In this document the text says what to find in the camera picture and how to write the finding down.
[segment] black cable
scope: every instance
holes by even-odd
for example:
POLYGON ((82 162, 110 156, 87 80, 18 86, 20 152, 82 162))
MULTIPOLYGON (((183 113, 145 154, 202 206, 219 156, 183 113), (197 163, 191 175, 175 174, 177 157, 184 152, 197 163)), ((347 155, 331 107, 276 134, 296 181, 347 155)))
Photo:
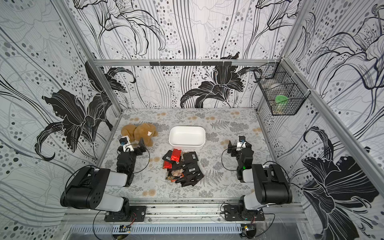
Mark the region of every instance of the black cable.
POLYGON ((276 217, 276 215, 275 214, 269 214, 269 215, 273 215, 273 219, 272 219, 272 222, 271 222, 271 224, 266 228, 266 230, 265 231, 263 231, 262 233, 260 233, 260 234, 258 234, 258 235, 256 235, 256 236, 254 236, 253 238, 256 238, 256 237, 258 237, 258 236, 260 236, 260 235, 263 235, 263 234, 265 234, 265 232, 266 231, 268 231, 268 229, 272 226, 272 224, 273 224, 273 221, 275 220, 275 217, 276 217))
POLYGON ((100 210, 98 213, 96 213, 96 216, 95 216, 95 218, 93 219, 93 223, 92 223, 92 231, 93 231, 93 234, 94 234, 95 237, 96 237, 97 239, 99 239, 99 240, 102 240, 102 239, 100 239, 98 236, 96 236, 95 228, 94 228, 94 224, 95 224, 95 219, 96 219, 97 215, 98 215, 101 211, 102 211, 102 210, 100 210))
POLYGON ((229 147, 229 148, 227 148, 227 149, 225 149, 222 153, 221 153, 221 164, 223 165, 223 167, 226 169, 226 170, 228 170, 228 171, 237 171, 237 169, 235 169, 235 170, 230 170, 230 169, 228 169, 228 168, 226 168, 225 166, 224 166, 224 163, 223 163, 223 154, 224 154, 224 152, 225 151, 227 151, 228 149, 235 149, 235 148, 237 148, 237 147, 229 147))
POLYGON ((148 164, 149 164, 149 161, 151 160, 151 154, 149 153, 149 151, 148 151, 148 149, 146 148, 146 147, 144 147, 146 150, 147 150, 147 152, 148 152, 148 162, 147 162, 147 165, 143 168, 143 169, 141 169, 139 172, 141 172, 141 171, 143 171, 144 169, 146 169, 147 168, 147 166, 148 166, 148 164))
MULTIPOLYGON (((223 203, 223 204, 220 206, 220 211, 221 211, 221 208, 223 207, 224 204, 226 204, 226 203, 223 203)), ((227 204, 227 205, 229 205, 229 204, 227 204)))
POLYGON ((298 187, 299 189, 302 189, 301 187, 297 186, 297 185, 294 184, 293 182, 290 182, 289 184, 293 184, 293 185, 295 185, 296 187, 298 187))

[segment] metal rail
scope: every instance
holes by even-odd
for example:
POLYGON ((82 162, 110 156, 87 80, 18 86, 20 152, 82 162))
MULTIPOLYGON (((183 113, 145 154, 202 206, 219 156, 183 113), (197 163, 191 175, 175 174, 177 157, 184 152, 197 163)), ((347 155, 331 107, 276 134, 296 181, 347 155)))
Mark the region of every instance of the metal rail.
POLYGON ((113 60, 96 59, 96 66, 261 66, 274 63, 277 59, 140 59, 140 60, 113 60))

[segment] pile of snack packets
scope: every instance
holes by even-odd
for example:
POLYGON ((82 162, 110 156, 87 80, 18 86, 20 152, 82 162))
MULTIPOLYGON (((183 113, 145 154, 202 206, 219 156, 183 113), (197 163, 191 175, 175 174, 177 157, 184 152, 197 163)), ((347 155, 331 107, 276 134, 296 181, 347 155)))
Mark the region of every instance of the pile of snack packets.
POLYGON ((163 168, 167 169, 166 180, 181 183, 182 187, 194 186, 204 177, 197 165, 199 159, 196 152, 173 149, 164 155, 163 160, 163 168))

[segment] red snack packet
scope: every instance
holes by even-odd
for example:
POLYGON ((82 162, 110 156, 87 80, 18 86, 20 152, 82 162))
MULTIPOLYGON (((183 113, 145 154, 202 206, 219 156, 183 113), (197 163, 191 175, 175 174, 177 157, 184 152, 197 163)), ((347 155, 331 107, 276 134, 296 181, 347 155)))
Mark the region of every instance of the red snack packet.
POLYGON ((164 161, 163 169, 165 168, 172 169, 172 163, 164 161))
POLYGON ((181 156, 181 150, 173 149, 170 159, 175 162, 179 162, 181 156))

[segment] red wire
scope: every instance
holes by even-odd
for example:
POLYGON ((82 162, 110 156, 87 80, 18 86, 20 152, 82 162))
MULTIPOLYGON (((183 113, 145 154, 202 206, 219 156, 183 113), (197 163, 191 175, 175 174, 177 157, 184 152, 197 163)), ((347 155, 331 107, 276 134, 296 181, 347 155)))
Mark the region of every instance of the red wire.
POLYGON ((133 221, 131 222, 130 226, 132 226, 132 224, 135 222, 135 219, 136 219, 136 213, 133 213, 135 215, 135 218, 133 218, 133 221))

